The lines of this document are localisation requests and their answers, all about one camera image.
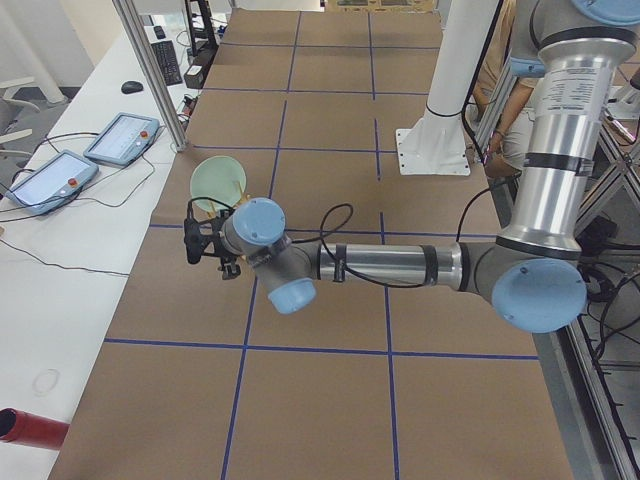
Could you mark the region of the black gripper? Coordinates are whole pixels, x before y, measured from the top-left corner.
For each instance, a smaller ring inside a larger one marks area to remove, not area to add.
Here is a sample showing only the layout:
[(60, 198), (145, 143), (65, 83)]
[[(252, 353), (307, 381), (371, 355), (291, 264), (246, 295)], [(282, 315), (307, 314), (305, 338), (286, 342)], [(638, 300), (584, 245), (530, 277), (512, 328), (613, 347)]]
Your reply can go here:
[(214, 217), (199, 222), (200, 256), (215, 257), (221, 262), (223, 280), (233, 280), (241, 275), (240, 266), (234, 262), (235, 255), (222, 242), (222, 227), (225, 219)]

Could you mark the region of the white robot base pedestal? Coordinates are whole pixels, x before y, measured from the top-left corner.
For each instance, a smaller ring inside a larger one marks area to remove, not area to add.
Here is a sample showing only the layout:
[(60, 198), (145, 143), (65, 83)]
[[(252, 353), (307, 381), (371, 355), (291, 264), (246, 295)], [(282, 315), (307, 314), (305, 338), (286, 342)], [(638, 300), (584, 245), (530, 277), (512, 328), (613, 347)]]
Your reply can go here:
[(465, 102), (500, 10), (498, 1), (451, 2), (424, 114), (412, 128), (396, 131), (402, 175), (470, 174), (462, 125)]

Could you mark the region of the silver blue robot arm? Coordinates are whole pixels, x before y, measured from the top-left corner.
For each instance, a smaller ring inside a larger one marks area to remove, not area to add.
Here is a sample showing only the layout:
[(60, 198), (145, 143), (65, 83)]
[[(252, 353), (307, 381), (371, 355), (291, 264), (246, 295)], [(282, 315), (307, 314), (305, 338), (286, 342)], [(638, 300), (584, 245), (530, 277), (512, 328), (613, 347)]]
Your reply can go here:
[(546, 333), (581, 312), (587, 288), (574, 237), (582, 188), (615, 68), (635, 49), (635, 1), (520, 1), (510, 26), (499, 1), (457, 1), (434, 52), (424, 113), (409, 129), (376, 125), (362, 152), (395, 156), (398, 171), (382, 175), (381, 198), (391, 222), (412, 229), (438, 218), (461, 226), (453, 206), (473, 168), (465, 152), (466, 104), (493, 41), (504, 70), (539, 81), (539, 102), (522, 150), (521, 190), (512, 220), (494, 239), (448, 248), (330, 244), (320, 228), (290, 239), (281, 206), (248, 198), (246, 174), (233, 158), (203, 162), (191, 179), (192, 207), (214, 214), (216, 255), (244, 257), (274, 308), (297, 312), (316, 295), (315, 282), (359, 279), (397, 289), (446, 285), (478, 295), (510, 324)]

